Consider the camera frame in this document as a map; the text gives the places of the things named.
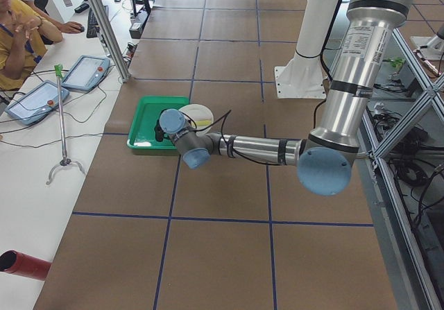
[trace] robotic arm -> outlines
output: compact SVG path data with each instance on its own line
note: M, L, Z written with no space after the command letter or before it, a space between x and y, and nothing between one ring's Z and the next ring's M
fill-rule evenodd
M166 110L160 126L192 169L211 154L248 157L298 167L301 183L310 191L331 196L344 190L359 149L357 130L393 29L407 19L413 0L352 0L350 27L330 84L320 125L307 139L264 139L196 131L177 110Z

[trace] green tray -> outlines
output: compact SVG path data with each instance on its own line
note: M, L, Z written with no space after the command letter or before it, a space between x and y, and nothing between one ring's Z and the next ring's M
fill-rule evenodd
M176 147L168 139L156 141L154 127L163 110L180 109L187 104L189 99L184 96L142 97L137 104L127 146L135 150L175 150Z

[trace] blue lanyard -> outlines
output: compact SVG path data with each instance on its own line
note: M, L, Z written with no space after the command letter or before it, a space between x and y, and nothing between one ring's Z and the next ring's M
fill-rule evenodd
M0 28L3 29L9 36L14 37L14 34L12 34L9 31L9 29L7 29L3 24L0 24ZM36 64L38 64L40 62L40 60L42 60L42 56L40 56L34 52L34 49L31 46L31 43L29 41L26 41L25 50L27 50L31 55L33 55L34 61Z

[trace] red cylinder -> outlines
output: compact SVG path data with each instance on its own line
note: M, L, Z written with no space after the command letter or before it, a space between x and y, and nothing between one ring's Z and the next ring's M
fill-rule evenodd
M46 279L51 263L24 253L9 250L0 256L0 272L21 275L32 279Z

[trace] yellow shirt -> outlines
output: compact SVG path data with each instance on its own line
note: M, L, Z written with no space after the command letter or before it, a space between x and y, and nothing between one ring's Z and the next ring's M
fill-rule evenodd
M30 15L39 15L34 12L34 10L26 5L21 0L11 0L11 10L15 12L16 14L21 12L24 17L28 17ZM46 53L46 47L42 41L42 38L40 37L40 34L38 31L33 31L31 33L32 40L31 40L31 46L33 47L33 50L36 54L43 56ZM3 69L5 67L6 60L9 57L10 50L12 48L12 37L9 36L7 32L5 32L3 29L0 28L0 69ZM20 76L20 79L13 80L5 77L3 74L0 74L0 88L4 90L11 90L15 88L20 88L25 81L26 78L31 74L32 70L34 69L36 62L34 61L34 56L29 53L28 51L25 51L25 65L22 71L22 75Z

